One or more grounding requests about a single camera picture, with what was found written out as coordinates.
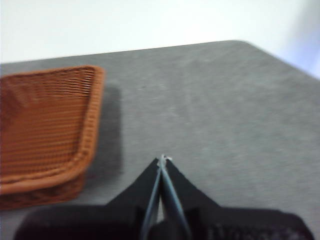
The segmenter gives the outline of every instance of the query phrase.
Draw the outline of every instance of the gray felt surface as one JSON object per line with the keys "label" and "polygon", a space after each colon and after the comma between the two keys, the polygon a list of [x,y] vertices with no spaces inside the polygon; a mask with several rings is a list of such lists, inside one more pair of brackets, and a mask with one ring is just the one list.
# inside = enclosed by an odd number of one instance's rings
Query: gray felt surface
{"label": "gray felt surface", "polygon": [[[166,153],[219,204],[296,213],[320,239],[320,81],[239,41],[3,64],[1,74],[86,64],[108,73],[96,158],[68,204],[107,203]],[[1,239],[38,208],[2,211]]]}

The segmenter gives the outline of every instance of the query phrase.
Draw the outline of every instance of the white wall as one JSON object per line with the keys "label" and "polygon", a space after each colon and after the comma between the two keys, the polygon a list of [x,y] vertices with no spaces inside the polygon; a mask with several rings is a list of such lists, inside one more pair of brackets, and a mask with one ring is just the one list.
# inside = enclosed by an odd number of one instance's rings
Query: white wall
{"label": "white wall", "polygon": [[320,78],[319,0],[2,0],[1,62],[244,40]]}

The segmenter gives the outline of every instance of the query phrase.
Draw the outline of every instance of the woven basket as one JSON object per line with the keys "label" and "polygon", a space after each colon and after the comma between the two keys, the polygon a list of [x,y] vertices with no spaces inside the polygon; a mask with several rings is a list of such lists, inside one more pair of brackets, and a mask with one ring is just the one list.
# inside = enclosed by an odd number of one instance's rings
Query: woven basket
{"label": "woven basket", "polygon": [[103,69],[18,73],[0,83],[0,209],[75,198],[96,149]]}

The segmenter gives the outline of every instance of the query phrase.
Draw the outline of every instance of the gray tabletop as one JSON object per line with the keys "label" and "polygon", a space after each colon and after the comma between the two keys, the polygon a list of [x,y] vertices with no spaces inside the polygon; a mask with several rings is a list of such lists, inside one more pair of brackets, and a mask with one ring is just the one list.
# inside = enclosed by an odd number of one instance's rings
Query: gray tabletop
{"label": "gray tabletop", "polygon": [[[239,41],[3,64],[1,74],[87,64],[107,70],[99,141],[68,204],[107,203],[166,153],[219,204],[296,213],[320,239],[320,81]],[[38,208],[2,211],[2,239]]]}

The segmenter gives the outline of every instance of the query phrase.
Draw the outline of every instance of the basket rim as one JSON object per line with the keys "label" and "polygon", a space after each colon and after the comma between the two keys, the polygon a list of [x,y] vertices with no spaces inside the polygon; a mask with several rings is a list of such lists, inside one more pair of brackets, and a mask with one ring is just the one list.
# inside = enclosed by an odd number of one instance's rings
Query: basket rim
{"label": "basket rim", "polygon": [[88,168],[94,157],[96,149],[106,71],[102,67],[96,65],[80,65],[19,72],[7,74],[1,77],[2,81],[3,79],[11,77],[27,77],[52,73],[72,72],[74,70],[83,69],[93,70],[94,74],[76,153],[70,158],[70,161],[56,169],[30,174],[12,175],[9,176],[8,179],[3,179],[0,176],[0,195],[23,193],[54,187],[76,178]]}

